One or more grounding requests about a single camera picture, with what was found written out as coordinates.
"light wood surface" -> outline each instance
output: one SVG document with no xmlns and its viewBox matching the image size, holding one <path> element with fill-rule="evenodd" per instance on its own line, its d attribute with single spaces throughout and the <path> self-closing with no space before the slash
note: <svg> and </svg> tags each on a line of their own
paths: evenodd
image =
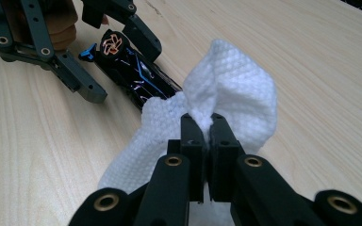
<svg viewBox="0 0 362 226">
<path fill-rule="evenodd" d="M 161 40 L 156 63 L 180 85 L 213 39 L 253 58 L 278 92 L 277 130 L 258 154 L 309 199 L 334 188 L 362 201 L 362 11 L 338 0 L 135 4 Z M 75 55 L 123 29 L 76 25 Z M 139 128 L 140 112 L 83 65 L 108 93 L 101 105 L 38 66 L 0 59 L 0 225 L 66 225 Z"/>
</svg>

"table surface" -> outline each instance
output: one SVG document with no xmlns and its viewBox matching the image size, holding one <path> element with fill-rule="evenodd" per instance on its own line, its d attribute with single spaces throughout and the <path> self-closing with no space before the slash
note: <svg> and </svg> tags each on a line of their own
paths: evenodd
<svg viewBox="0 0 362 226">
<path fill-rule="evenodd" d="M 81 1 L 74 1 L 81 13 Z M 338 0 L 145 0 L 138 14 L 159 37 L 156 63 L 178 84 L 224 39 L 274 79 L 276 133 L 258 152 L 300 194 L 338 189 L 362 201 L 362 11 Z M 100 40 L 79 21 L 79 53 Z M 0 59 L 0 225 L 66 225 L 140 127 L 140 112 L 93 64 L 103 104 L 50 72 Z"/>
</svg>

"white cloth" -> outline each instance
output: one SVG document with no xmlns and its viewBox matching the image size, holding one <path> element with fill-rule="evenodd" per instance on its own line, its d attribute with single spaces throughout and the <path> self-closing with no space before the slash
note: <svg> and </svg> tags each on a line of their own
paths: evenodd
<svg viewBox="0 0 362 226">
<path fill-rule="evenodd" d="M 180 118 L 189 113 L 208 138 L 213 113 L 223 115 L 246 153 L 256 153 L 276 127 L 276 91 L 272 78 L 237 47 L 214 40 L 206 56 L 190 72 L 183 91 L 164 101 L 151 98 L 142 110 L 141 128 L 128 146 L 107 168 L 99 188 L 116 187 L 131 193 L 150 180 L 169 139 L 180 138 Z M 221 220 L 207 225 L 227 225 L 229 208 L 224 204 L 192 205 L 192 221 L 203 225 L 206 218 Z M 207 215 L 224 212 L 224 216 Z"/>
</svg>

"textured white fabric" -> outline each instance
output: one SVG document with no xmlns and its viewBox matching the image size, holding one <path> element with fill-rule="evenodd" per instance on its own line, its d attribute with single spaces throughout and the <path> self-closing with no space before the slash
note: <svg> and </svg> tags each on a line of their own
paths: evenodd
<svg viewBox="0 0 362 226">
<path fill-rule="evenodd" d="M 166 101 L 151 98 L 144 105 L 141 128 L 107 168 L 99 188 L 110 186 L 130 193 L 148 182 L 157 160 L 167 151 L 168 140 L 180 138 L 180 117 L 187 112 L 197 121 L 206 139 L 212 113 L 225 116 L 245 152 L 256 153 L 275 130 L 275 85 L 237 47 L 214 40 L 185 80 L 183 92 Z M 208 219 L 207 225 L 227 225 L 229 205 L 215 204 L 208 202 L 206 207 L 193 204 L 191 221 L 204 225 L 206 220 L 199 216 L 216 216 L 216 220 Z"/>
</svg>

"printed logo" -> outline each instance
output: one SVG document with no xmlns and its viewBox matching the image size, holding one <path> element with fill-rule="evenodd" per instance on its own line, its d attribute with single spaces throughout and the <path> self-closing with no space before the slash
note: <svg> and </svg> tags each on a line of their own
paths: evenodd
<svg viewBox="0 0 362 226">
<path fill-rule="evenodd" d="M 102 47 L 103 52 L 106 56 L 108 55 L 115 55 L 120 51 L 120 46 L 122 46 L 123 39 L 117 37 L 116 34 L 111 34 L 110 38 L 104 40 Z"/>
</svg>

